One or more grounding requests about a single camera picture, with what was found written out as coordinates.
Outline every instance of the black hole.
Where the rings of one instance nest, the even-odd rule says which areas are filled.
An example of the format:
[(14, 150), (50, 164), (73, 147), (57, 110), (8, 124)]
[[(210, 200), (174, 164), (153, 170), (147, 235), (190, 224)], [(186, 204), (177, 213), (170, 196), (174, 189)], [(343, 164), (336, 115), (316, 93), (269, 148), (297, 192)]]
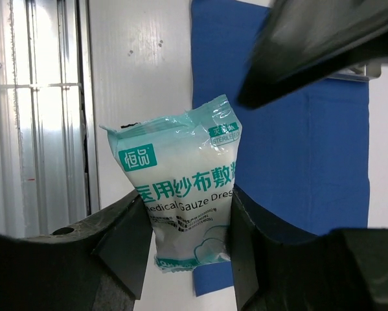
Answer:
[(64, 228), (59, 228), (55, 230), (52, 235), (66, 235), (68, 233), (72, 233), (74, 231), (73, 228), (70, 227), (64, 227)]

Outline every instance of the text medical gauze dressing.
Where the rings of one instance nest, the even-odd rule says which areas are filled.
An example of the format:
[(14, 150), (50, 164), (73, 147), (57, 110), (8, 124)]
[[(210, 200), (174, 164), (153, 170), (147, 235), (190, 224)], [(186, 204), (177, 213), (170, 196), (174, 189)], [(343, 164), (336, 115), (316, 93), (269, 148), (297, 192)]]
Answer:
[(227, 228), (242, 126), (227, 97), (182, 115), (121, 131), (105, 129), (117, 163), (148, 211), (157, 266), (180, 271), (228, 261)]

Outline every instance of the green logo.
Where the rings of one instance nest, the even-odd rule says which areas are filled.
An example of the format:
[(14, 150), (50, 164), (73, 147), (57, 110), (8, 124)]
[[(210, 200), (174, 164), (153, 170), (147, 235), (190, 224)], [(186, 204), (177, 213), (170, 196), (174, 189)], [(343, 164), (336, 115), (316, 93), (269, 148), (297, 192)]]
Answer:
[(125, 172), (157, 165), (153, 144), (119, 151), (119, 159)]
[(240, 129), (237, 122), (214, 126), (208, 129), (212, 144), (221, 146), (236, 141), (240, 138)]

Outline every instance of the gauze packet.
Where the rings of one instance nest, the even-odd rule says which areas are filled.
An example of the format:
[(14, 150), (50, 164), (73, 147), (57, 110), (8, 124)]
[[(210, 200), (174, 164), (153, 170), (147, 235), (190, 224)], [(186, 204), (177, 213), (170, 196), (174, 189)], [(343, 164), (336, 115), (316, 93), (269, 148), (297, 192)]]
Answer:
[(156, 235), (156, 265), (181, 271), (228, 261), (242, 125), (227, 97), (119, 131), (103, 128), (146, 206)]

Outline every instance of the white plastic packet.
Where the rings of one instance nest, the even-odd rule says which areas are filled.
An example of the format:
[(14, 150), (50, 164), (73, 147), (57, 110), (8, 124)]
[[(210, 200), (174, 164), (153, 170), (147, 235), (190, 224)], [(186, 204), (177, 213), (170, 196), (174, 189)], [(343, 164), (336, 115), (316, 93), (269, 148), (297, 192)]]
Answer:
[(229, 260), (226, 249), (242, 126), (225, 95), (182, 115), (108, 131), (111, 151), (137, 189), (163, 271)]

